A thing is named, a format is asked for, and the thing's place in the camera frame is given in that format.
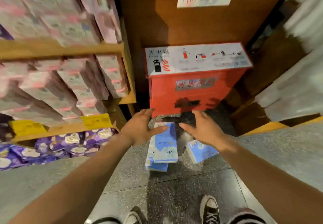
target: gray tile floor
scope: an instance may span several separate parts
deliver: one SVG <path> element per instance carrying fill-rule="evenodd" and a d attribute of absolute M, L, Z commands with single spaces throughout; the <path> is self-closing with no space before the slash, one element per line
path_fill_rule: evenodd
<path fill-rule="evenodd" d="M 224 110 L 217 109 L 212 117 L 226 133 L 234 133 Z M 163 120 L 194 124 L 191 113 Z M 269 224 L 274 223 L 221 156 L 193 165 L 184 148 L 191 137 L 180 128 L 176 133 L 179 162 L 170 164 L 167 173 L 146 172 L 144 162 L 148 144 L 132 147 L 117 166 L 87 223 L 106 216 L 123 220 L 133 208 L 141 211 L 146 224 L 200 223 L 198 210 L 204 194 L 217 198 L 221 223 L 228 220 L 232 211 L 246 206 L 257 211 Z M 258 156 L 323 190 L 323 124 L 251 135 L 239 140 Z M 0 224 L 7 223 L 85 160 L 86 157 L 77 157 L 0 172 L 0 199 L 6 200 L 0 201 Z"/>

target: price tag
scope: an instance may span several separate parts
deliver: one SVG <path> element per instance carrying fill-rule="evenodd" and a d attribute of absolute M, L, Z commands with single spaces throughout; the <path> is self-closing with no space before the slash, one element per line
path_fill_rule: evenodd
<path fill-rule="evenodd" d="M 112 127 L 109 114 L 82 116 L 85 127 L 88 130 L 97 130 L 101 128 Z"/>
<path fill-rule="evenodd" d="M 32 120 L 16 120 L 9 122 L 11 128 L 17 136 L 46 133 L 46 129 L 41 123 Z"/>

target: black sneaker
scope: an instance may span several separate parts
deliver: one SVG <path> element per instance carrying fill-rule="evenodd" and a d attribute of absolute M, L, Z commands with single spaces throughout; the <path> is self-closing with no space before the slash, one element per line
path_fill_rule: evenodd
<path fill-rule="evenodd" d="M 216 199 L 210 195 L 204 196 L 200 205 L 202 224 L 220 224 L 220 214 Z"/>
<path fill-rule="evenodd" d="M 139 215 L 135 211 L 130 211 L 123 224 L 142 224 Z"/>

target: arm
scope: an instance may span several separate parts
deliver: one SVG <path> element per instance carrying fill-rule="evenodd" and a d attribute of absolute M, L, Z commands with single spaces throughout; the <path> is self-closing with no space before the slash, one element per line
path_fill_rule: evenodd
<path fill-rule="evenodd" d="M 180 126 L 215 147 L 279 224 L 323 223 L 323 193 L 243 148 L 205 112 L 193 111 L 196 128 Z"/>
<path fill-rule="evenodd" d="M 23 209 L 9 224 L 84 224 L 119 161 L 131 145 L 142 144 L 167 126 L 149 130 L 152 109 L 143 109 L 93 157 Z"/>

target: red box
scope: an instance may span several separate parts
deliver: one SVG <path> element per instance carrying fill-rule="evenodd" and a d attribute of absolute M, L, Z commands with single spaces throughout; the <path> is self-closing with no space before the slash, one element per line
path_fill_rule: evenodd
<path fill-rule="evenodd" d="M 252 67 L 240 43 L 145 48 L 152 117 L 214 109 Z"/>

